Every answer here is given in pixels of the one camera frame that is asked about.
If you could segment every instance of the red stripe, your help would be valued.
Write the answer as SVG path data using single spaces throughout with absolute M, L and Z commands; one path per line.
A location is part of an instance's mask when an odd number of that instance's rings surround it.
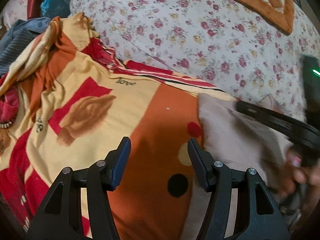
M 98 86 L 98 84 L 92 79 L 92 77 L 87 78 L 79 87 L 79 89 L 74 93 L 68 103 L 66 103 L 62 108 L 59 108 L 53 112 L 52 117 L 48 121 L 49 125 L 56 134 L 59 134 L 61 131 L 59 123 L 69 112 L 70 107 L 76 101 L 87 96 L 101 97 L 103 95 L 109 94 L 111 91 L 112 89 Z

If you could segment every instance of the red cloth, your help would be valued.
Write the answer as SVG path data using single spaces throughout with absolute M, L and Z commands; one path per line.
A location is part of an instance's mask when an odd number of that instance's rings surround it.
M 7 73 L 0 79 L 0 86 L 3 84 Z M 9 89 L 0 97 L 0 123 L 8 123 L 16 117 L 19 109 L 19 95 L 15 85 L 9 87 Z
M 32 18 L 41 17 L 40 5 L 41 5 L 41 0 L 28 0 L 28 7 L 27 7 L 28 20 Z

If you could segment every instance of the human hand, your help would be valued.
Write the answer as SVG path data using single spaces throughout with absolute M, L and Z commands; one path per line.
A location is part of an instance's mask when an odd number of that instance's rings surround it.
M 279 193 L 285 198 L 295 191 L 296 182 L 308 184 L 305 199 L 300 207 L 302 217 L 297 228 L 304 225 L 320 199 L 320 162 L 314 167 L 300 167 L 295 147 L 288 149 L 284 167 L 280 170 Z

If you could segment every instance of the floral bedsheet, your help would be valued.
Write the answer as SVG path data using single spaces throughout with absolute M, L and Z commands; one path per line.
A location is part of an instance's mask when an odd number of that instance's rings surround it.
M 319 33 L 295 7 L 286 36 L 233 0 L 71 0 L 121 60 L 200 77 L 256 103 L 272 94 L 303 119 L 301 54 L 319 57 Z

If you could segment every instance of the striped fabric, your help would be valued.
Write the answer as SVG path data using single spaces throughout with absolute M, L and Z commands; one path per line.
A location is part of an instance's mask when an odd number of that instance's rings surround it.
M 1 41 L 0 48 L 0 75 L 8 72 L 10 65 L 17 59 L 21 52 L 33 39 L 47 29 L 50 19 L 33 19 L 31 21 L 18 20 L 6 33 Z

